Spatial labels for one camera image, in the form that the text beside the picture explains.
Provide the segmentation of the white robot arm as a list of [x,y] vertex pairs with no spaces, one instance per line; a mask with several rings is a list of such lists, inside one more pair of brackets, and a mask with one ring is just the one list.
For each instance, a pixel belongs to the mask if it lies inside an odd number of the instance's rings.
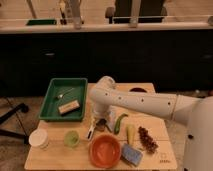
[[120,91],[110,76],[103,76],[89,96],[98,115],[118,106],[185,125],[183,171],[213,171],[213,96]]

